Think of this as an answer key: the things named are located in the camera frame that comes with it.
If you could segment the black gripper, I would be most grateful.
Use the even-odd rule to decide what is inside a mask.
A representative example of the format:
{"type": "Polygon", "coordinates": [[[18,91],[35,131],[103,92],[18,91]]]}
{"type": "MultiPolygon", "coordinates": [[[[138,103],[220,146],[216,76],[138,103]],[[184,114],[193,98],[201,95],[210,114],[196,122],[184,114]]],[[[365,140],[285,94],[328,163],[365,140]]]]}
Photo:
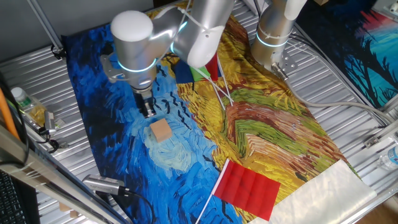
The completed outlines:
{"type": "Polygon", "coordinates": [[[137,89],[133,88],[133,95],[136,101],[136,105],[141,109],[141,113],[145,118],[149,116],[155,116],[156,111],[154,109],[153,102],[153,91],[152,88],[137,89]]]}

